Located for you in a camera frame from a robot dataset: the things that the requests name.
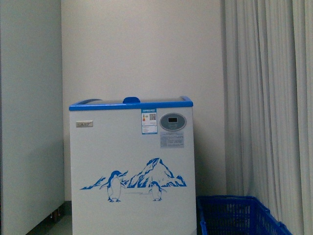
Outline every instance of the blue trim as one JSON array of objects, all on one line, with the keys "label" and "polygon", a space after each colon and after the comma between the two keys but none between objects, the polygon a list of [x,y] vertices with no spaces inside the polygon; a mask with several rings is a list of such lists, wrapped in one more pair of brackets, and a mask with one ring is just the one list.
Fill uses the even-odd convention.
[{"label": "blue trim", "polygon": [[156,101],[156,102],[143,102],[135,97],[131,99],[125,98],[126,103],[100,103],[90,104],[93,101],[100,99],[88,99],[70,105],[70,111],[91,111],[91,110],[114,110],[114,109],[157,109],[157,108],[180,108],[180,107],[193,107],[193,102],[187,96],[181,96],[182,101]]}]

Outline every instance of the blue handle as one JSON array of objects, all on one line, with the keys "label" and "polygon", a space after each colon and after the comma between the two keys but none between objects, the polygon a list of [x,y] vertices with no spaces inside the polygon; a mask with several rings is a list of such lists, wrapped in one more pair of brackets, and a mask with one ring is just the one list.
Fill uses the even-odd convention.
[{"label": "blue handle", "polygon": [[128,103],[140,103],[140,99],[137,97],[126,97],[123,100],[123,104],[128,104]]}]

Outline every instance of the blue graphic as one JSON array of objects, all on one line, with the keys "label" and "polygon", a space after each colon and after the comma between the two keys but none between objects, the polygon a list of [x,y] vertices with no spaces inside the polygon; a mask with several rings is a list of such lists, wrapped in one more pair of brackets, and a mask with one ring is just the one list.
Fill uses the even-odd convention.
[{"label": "blue graphic", "polygon": [[161,187],[186,187],[186,183],[181,176],[175,177],[170,169],[160,158],[151,159],[146,167],[137,175],[133,176],[127,188],[149,187],[152,181],[158,182]]},{"label": "blue graphic", "polygon": [[151,189],[149,190],[149,192],[152,192],[152,197],[154,201],[161,201],[162,200],[162,191],[165,191],[165,189],[162,189],[160,187],[160,185],[158,185],[158,183],[156,181],[152,181],[149,184],[149,187],[151,187]]},{"label": "blue graphic", "polygon": [[153,201],[162,200],[162,192],[167,192],[165,187],[186,187],[184,179],[177,177],[163,163],[161,158],[151,159],[141,172],[126,178],[128,171],[121,173],[115,170],[111,173],[108,181],[101,185],[105,177],[101,177],[94,185],[83,187],[81,189],[92,189],[100,186],[100,189],[106,187],[109,202],[120,202],[121,188],[150,188],[149,192],[131,192],[132,194],[145,195],[152,194]]},{"label": "blue graphic", "polygon": [[113,171],[108,181],[100,187],[100,189],[107,187],[109,202],[120,202],[121,188],[126,188],[125,181],[123,181],[122,177],[125,176],[127,172],[128,171],[121,173],[118,170]]},{"label": "blue graphic", "polygon": [[101,177],[94,185],[90,185],[90,186],[86,186],[81,188],[80,190],[84,190],[84,189],[92,189],[93,187],[97,187],[101,185],[101,182],[105,179],[105,177]]}]

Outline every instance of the qr code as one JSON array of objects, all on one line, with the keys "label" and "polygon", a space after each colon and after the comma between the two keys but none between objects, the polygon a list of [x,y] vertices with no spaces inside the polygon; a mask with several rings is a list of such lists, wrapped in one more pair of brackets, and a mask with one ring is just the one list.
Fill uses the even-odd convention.
[{"label": "qr code", "polygon": [[156,114],[150,114],[150,120],[156,120],[157,115]]}]

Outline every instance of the energy label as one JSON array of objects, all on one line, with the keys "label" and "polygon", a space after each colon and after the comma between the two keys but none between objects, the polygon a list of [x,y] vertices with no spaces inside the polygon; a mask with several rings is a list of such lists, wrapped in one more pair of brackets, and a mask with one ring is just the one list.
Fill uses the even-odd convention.
[{"label": "energy label", "polygon": [[157,109],[141,109],[142,134],[157,134]]}]

